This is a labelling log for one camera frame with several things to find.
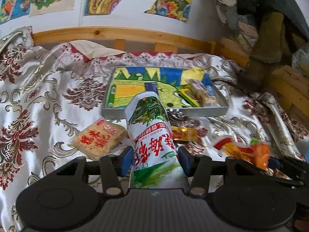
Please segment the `gold small snack packet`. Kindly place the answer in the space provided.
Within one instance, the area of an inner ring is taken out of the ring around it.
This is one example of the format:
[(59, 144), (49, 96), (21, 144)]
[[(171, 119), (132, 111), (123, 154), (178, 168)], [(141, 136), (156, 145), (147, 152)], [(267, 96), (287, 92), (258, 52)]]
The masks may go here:
[(198, 132), (196, 128), (181, 127), (181, 126), (179, 127), (172, 126), (171, 128), (172, 128), (173, 139), (175, 141), (195, 142), (198, 139)]

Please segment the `white green pickle bag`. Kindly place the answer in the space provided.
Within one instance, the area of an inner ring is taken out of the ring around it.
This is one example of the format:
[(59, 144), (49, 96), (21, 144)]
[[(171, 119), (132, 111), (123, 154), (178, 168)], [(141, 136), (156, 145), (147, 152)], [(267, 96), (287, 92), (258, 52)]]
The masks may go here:
[(171, 125), (157, 93), (137, 94), (125, 109), (127, 131), (133, 142), (134, 189), (185, 188), (185, 174), (177, 158)]

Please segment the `rice cracker square packet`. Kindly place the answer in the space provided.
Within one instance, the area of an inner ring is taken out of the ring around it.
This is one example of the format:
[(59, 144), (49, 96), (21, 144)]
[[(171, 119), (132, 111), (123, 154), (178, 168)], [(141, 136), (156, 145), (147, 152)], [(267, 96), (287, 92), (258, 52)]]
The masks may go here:
[(127, 137), (126, 129), (101, 118), (75, 135), (70, 144), (77, 147), (93, 161), (108, 155)]

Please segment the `orange spicy snack bag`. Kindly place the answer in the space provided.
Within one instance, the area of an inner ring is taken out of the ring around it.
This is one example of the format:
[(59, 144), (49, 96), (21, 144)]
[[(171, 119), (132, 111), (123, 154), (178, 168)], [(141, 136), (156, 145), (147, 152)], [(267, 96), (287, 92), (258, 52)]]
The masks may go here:
[(247, 161), (259, 169), (268, 168), (270, 144), (267, 142), (252, 140), (249, 145), (246, 145), (234, 141), (231, 136), (223, 136), (216, 139), (212, 146), (229, 157)]

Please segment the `green stick snack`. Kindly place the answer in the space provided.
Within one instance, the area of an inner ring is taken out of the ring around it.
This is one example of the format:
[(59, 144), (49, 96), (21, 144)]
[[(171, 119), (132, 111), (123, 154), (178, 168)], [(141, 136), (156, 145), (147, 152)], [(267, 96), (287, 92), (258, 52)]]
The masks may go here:
[(116, 84), (113, 84), (110, 88), (110, 93), (108, 96), (107, 108), (113, 108), (116, 94)]

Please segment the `clear cracker snack packet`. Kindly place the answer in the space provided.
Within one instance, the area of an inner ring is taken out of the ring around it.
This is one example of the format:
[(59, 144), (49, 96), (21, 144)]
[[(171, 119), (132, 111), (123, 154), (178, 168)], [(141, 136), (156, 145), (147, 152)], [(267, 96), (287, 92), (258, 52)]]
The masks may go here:
[(186, 82), (203, 107), (216, 105), (217, 99), (210, 85), (205, 86), (201, 81), (192, 78), (187, 79)]

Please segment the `navy blue long snack packet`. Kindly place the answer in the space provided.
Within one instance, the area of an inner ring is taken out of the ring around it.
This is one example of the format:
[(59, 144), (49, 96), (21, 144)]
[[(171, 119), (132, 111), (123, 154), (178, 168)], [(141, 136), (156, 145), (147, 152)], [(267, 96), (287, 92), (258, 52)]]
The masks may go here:
[(145, 82), (144, 83), (145, 91), (152, 91), (158, 94), (158, 84), (157, 82)]

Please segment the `yellow snack packet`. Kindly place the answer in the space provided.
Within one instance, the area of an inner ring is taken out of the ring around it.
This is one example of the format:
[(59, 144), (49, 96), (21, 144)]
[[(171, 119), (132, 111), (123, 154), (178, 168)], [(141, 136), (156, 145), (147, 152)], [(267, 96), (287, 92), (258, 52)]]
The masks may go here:
[(190, 88), (185, 87), (182, 89), (178, 89), (177, 92), (181, 96), (181, 98), (183, 98), (190, 104), (190, 106), (201, 107), (201, 104), (199, 103), (199, 101), (197, 100), (197, 98), (195, 97), (194, 93)]

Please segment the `grey tray with painted liner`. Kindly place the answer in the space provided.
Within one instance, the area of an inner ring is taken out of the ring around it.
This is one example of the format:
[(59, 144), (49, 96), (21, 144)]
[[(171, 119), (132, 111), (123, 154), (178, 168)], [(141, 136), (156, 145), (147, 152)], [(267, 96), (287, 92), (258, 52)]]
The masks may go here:
[[(186, 80), (192, 78), (210, 85), (216, 96), (215, 106), (192, 107), (181, 98), (178, 89), (190, 88)], [(145, 91), (145, 82), (157, 82), (158, 96), (166, 109), (178, 109), (193, 117), (221, 116), (227, 113), (229, 104), (222, 93), (216, 88), (203, 68), (166, 68), (166, 67), (117, 67), (107, 83), (102, 103), (102, 115), (106, 119), (124, 119), (124, 110), (132, 98)], [(107, 108), (110, 88), (116, 84), (113, 108)]]

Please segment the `floral satin bed cover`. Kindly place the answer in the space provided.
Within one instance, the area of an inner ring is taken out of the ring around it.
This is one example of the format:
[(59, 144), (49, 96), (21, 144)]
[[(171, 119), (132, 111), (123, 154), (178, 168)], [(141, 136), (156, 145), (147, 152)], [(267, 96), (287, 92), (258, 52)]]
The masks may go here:
[(246, 145), (270, 142), (274, 155), (301, 159), (308, 151), (308, 130), (271, 94), (236, 89), (241, 69), (233, 61), (164, 52), (89, 59), (70, 42), (50, 50), (36, 46), (32, 28), (18, 28), (1, 39), (1, 231), (22, 229), (15, 202), (23, 189), (80, 156), (70, 141), (100, 118), (107, 82), (117, 66), (205, 69), (229, 109), (224, 116), (202, 119), (207, 135), (200, 145), (188, 145), (192, 154), (222, 160), (212, 147), (220, 136)]

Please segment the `cream pillow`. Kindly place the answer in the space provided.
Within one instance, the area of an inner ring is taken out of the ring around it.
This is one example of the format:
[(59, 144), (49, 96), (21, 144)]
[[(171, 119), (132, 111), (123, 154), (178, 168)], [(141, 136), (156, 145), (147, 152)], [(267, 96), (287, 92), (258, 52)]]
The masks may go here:
[(70, 44), (80, 53), (89, 59), (108, 57), (110, 55), (120, 55), (125, 51), (107, 48), (101, 44), (88, 41), (88, 40), (74, 40)]

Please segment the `hanging dark clothes pile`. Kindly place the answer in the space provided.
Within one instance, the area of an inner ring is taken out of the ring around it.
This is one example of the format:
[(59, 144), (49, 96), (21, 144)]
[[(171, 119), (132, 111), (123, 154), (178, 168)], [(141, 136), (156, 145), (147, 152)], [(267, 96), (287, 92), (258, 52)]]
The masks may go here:
[(279, 12), (288, 27), (288, 45), (297, 51), (308, 41), (308, 25), (295, 0), (214, 0), (217, 15), (226, 34), (221, 38), (221, 54), (241, 67), (258, 40), (262, 19), (266, 14)]

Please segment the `anime girl drawing poster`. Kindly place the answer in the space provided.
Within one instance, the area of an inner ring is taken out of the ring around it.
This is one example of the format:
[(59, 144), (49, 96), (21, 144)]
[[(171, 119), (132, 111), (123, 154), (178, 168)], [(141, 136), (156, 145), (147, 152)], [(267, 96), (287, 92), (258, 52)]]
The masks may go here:
[(1, 24), (28, 15), (30, 0), (1, 0)]

